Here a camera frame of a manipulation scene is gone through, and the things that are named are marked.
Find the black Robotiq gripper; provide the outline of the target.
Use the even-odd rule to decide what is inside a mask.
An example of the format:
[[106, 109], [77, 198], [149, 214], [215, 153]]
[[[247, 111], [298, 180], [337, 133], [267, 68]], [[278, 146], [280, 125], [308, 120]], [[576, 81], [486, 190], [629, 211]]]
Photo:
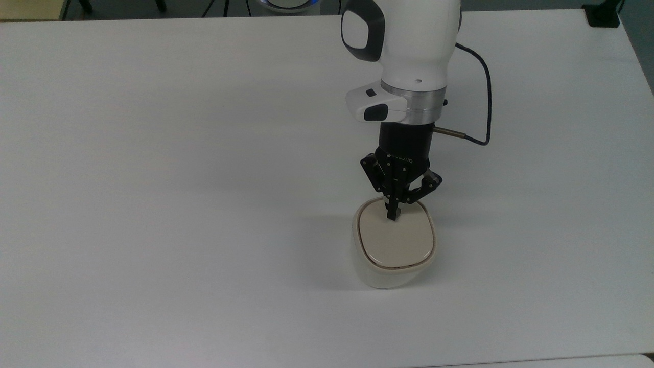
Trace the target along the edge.
[[[390, 220], [399, 219], [402, 211], [400, 205], [417, 203], [443, 182], [440, 175], [427, 171], [434, 127], [434, 123], [381, 123], [378, 149], [360, 161], [374, 190], [382, 193], [386, 217]], [[402, 171], [402, 167], [407, 168], [408, 179], [423, 175], [419, 187], [410, 189], [406, 176], [395, 185], [394, 177]]]

